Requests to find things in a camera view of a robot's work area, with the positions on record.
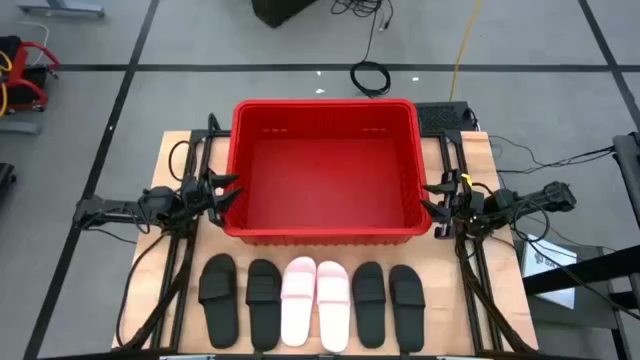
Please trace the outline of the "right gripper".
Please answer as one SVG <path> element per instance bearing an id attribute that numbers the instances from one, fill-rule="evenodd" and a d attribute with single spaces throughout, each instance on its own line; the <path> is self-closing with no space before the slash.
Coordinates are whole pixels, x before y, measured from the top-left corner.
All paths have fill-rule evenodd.
<path id="1" fill-rule="evenodd" d="M 438 239 L 454 238 L 455 220 L 471 222 L 483 211 L 484 194 L 475 191 L 473 189 L 475 183 L 472 181 L 473 185 L 470 186 L 461 177 L 462 173 L 464 172 L 459 169 L 445 171 L 441 175 L 439 184 L 423 186 L 427 192 L 443 196 L 443 199 L 437 203 L 429 200 L 421 201 L 431 219 L 438 223 L 435 230 L 435 237 Z"/>

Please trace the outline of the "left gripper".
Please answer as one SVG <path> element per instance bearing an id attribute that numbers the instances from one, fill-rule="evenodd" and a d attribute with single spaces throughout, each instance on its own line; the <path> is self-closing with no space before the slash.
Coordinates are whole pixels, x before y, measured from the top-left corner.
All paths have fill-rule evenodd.
<path id="1" fill-rule="evenodd" d="M 228 187 L 238 178 L 236 174 L 219 175 L 211 169 L 207 169 L 204 176 L 200 178 L 195 175 L 186 175 L 180 189 L 185 207 L 196 215 L 207 212 L 211 223 L 223 226 L 222 213 L 230 209 L 243 189 L 236 188 L 221 195 L 217 195 L 216 190 Z"/>

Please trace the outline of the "black slide sandal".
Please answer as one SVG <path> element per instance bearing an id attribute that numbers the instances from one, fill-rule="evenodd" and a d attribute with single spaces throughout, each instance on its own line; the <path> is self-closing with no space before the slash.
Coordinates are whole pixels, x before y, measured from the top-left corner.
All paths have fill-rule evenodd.
<path id="1" fill-rule="evenodd" d="M 361 344 L 379 348 L 385 341 L 386 295 L 381 266 L 375 262 L 361 264 L 351 281 L 356 328 Z"/>
<path id="2" fill-rule="evenodd" d="M 198 302 L 203 306 L 210 343 L 233 346 L 239 336 L 237 273 L 233 258 L 220 253 L 205 264 L 199 278 Z"/>
<path id="3" fill-rule="evenodd" d="M 249 307 L 251 342 L 258 352 L 273 350 L 281 333 L 279 269 L 266 259 L 254 260 L 248 269 L 245 303 Z"/>
<path id="4" fill-rule="evenodd" d="M 407 265 L 389 273 L 390 297 L 400 351 L 415 353 L 424 346 L 425 295 L 418 274 Z"/>

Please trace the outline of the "pink slide sandal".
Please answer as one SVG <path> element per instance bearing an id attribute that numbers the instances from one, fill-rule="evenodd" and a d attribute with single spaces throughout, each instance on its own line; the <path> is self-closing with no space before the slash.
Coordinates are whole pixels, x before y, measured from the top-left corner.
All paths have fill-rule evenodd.
<path id="1" fill-rule="evenodd" d="M 293 259 L 285 268 L 281 288 L 281 340 L 291 347 L 305 344 L 315 297 L 316 263 L 310 257 Z"/>
<path id="2" fill-rule="evenodd" d="M 347 348 L 349 341 L 349 277 L 345 268 L 334 261 L 320 263 L 316 275 L 316 304 L 321 343 L 328 352 L 340 353 Z"/>

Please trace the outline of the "red plastic bin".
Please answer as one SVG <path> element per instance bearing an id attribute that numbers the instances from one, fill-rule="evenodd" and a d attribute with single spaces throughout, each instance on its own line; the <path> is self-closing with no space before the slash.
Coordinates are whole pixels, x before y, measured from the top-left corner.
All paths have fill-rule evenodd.
<path id="1" fill-rule="evenodd" d="M 251 245 L 400 244 L 432 225 L 405 99 L 244 101 L 226 171 L 223 229 Z"/>

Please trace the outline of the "black perforated box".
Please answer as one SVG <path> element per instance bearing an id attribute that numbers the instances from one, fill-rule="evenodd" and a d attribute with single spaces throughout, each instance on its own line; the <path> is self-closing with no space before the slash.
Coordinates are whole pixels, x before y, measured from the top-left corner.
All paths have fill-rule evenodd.
<path id="1" fill-rule="evenodd" d="M 466 101 L 422 102 L 415 107 L 423 137 L 445 130 L 477 130 L 477 118 Z"/>

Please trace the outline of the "white printed box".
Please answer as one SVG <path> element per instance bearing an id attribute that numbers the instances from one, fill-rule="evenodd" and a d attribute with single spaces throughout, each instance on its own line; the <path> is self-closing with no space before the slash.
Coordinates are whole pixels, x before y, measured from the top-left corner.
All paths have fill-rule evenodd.
<path id="1" fill-rule="evenodd" d="M 577 262 L 575 252 L 555 245 L 544 239 L 539 240 L 532 234 L 527 235 L 521 257 L 521 273 L 523 277 L 558 269 Z M 575 307 L 575 289 L 569 288 L 536 294 L 536 298 L 573 310 Z"/>

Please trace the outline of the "black side table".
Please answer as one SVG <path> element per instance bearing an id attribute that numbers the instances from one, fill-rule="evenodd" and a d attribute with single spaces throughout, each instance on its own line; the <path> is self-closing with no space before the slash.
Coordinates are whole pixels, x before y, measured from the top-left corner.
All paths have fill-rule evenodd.
<path id="1" fill-rule="evenodd" d="M 640 315 L 640 245 L 606 254 L 601 247 L 576 247 L 578 261 L 565 271 L 551 270 L 523 279 L 536 322 L 611 332 L 619 360 L 631 360 L 622 310 Z M 535 297 L 545 290 L 575 289 L 573 310 Z"/>

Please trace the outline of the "grey metal base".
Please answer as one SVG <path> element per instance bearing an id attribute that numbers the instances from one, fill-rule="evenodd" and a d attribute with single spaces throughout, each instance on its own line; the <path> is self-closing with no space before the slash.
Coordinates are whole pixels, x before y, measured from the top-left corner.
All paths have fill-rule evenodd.
<path id="1" fill-rule="evenodd" d="M 80 0 L 20 0 L 17 8 L 24 14 L 91 15 L 98 19 L 105 17 L 102 6 Z"/>
<path id="2" fill-rule="evenodd" d="M 41 133 L 41 129 L 37 124 L 31 122 L 0 119 L 0 134 L 2 133 L 38 136 Z"/>

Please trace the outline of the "red cart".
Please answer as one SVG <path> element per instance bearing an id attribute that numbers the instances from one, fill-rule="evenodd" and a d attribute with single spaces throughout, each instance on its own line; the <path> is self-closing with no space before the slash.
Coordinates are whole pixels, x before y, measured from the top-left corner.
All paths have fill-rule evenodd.
<path id="1" fill-rule="evenodd" d="M 28 65 L 29 48 L 40 50 L 51 63 Z M 44 112 L 49 102 L 47 77 L 56 78 L 59 67 L 57 57 L 43 44 L 0 36 L 0 117 L 16 111 Z"/>

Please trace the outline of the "dark grey post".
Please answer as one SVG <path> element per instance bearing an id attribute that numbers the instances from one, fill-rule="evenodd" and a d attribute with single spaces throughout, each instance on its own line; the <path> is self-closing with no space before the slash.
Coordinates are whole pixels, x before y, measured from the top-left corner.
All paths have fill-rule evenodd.
<path id="1" fill-rule="evenodd" d="M 640 132 L 613 138 L 614 155 L 640 227 Z"/>

